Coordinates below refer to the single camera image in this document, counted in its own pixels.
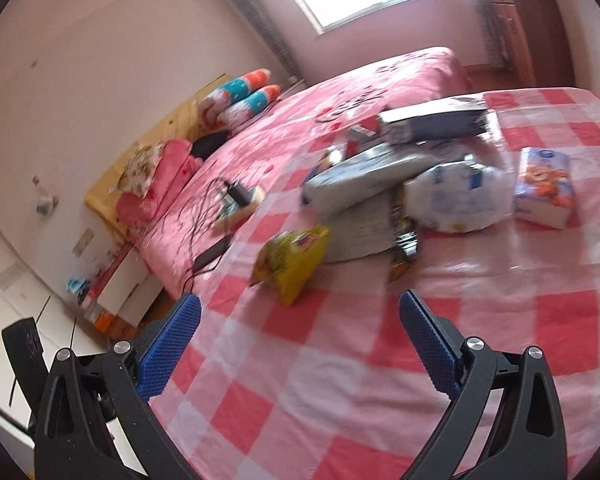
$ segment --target white plastic bag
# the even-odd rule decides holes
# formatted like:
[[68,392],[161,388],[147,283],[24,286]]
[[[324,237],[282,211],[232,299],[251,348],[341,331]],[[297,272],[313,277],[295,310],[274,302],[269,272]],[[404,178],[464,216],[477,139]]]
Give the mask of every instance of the white plastic bag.
[[314,176],[304,196],[323,219],[382,193],[441,162],[462,160],[470,150],[457,141],[378,144]]
[[474,162],[440,164],[405,184],[405,215],[443,233],[479,231],[511,210],[507,174]]

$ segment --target wooden headboard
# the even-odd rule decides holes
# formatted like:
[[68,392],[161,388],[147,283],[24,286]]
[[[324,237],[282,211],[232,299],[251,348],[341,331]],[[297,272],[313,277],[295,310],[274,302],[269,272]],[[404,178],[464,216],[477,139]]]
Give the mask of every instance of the wooden headboard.
[[110,192],[110,190],[115,188],[128,161],[136,150],[143,146],[152,146],[170,139],[189,139],[193,142],[204,136],[205,132],[198,123],[198,102],[219,85],[231,79],[227,74],[222,74],[215,81],[181,102],[171,113],[129,146],[98,181],[91,186],[84,203],[102,218],[107,229],[111,231],[117,241],[126,239],[127,226],[124,222],[118,221],[118,215],[116,214],[116,203],[121,193],[119,191]]

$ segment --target package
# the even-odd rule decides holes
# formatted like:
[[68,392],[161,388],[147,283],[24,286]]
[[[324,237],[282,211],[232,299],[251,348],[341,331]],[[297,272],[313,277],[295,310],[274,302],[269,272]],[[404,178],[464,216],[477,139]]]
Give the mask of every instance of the package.
[[569,156],[554,150],[523,148],[514,192],[515,216],[564,229],[574,207]]
[[510,211],[506,173],[474,162],[440,164],[404,187],[405,214],[443,233],[479,231]]
[[362,153],[382,143],[380,134],[368,130],[360,124],[354,124],[347,132],[347,153],[349,157]]
[[389,283],[400,278],[418,259],[416,224],[404,214],[404,186],[392,190],[391,224],[395,238]]
[[325,263],[356,260],[392,248],[391,212],[387,190],[325,218],[323,224],[329,229]]
[[[318,165],[314,166],[309,174],[306,176],[302,185],[306,184],[309,180],[311,180],[314,176],[319,175],[329,168],[333,168],[336,164],[341,163],[345,159],[345,155],[342,153],[342,150],[336,148],[335,146],[330,146],[324,152],[322,158],[318,161]],[[311,200],[303,193],[302,194],[302,205],[308,205]]]
[[389,144],[476,136],[487,130],[487,112],[482,98],[448,97],[380,112],[379,133]]
[[470,152],[457,140],[400,146],[384,142],[307,180],[303,195],[324,219],[437,164],[464,160]]
[[275,287],[282,303],[291,306],[322,261],[328,240],[324,226],[275,235],[260,249],[249,284],[265,282]]

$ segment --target wooden floor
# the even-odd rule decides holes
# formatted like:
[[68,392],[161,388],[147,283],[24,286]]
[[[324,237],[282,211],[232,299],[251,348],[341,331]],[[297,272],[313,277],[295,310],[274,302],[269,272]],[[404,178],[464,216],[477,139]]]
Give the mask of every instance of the wooden floor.
[[506,70],[472,72],[469,74],[469,79],[471,79],[475,92],[522,88],[517,76]]
[[157,319],[163,319],[167,313],[171,310],[171,307],[176,302],[171,299],[166,290],[162,290],[158,297],[155,298],[153,304],[149,307],[149,310],[142,318],[140,327],[144,328],[147,323],[155,321]]

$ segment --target floral pillow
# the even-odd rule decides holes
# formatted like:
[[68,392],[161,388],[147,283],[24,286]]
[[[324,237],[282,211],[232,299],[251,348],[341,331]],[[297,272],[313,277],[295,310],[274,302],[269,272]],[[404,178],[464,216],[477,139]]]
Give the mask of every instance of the floral pillow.
[[120,175],[116,189],[144,198],[154,180],[164,143],[138,148]]

